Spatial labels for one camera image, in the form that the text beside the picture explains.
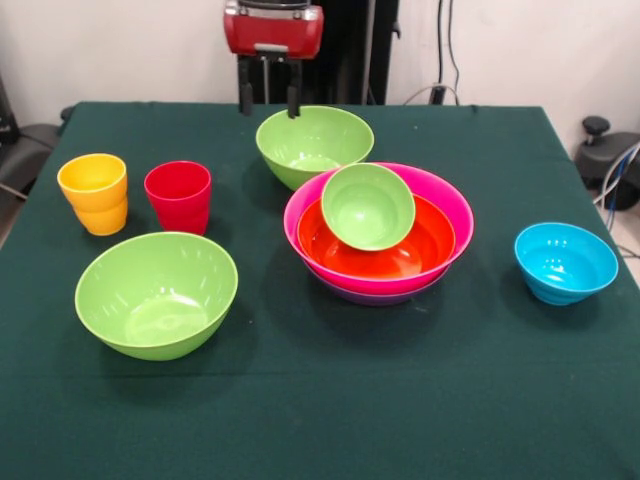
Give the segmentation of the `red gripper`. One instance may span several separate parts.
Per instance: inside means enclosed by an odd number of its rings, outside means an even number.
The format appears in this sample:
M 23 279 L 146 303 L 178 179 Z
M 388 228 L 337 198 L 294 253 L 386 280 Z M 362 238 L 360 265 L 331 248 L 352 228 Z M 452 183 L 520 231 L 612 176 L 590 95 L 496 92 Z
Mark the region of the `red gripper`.
M 288 117 L 300 115 L 302 61 L 320 50 L 324 11 L 310 1 L 226 1 L 223 27 L 229 49 L 237 56 L 239 110 L 251 115 L 253 87 L 251 58 L 274 55 L 288 58 Z

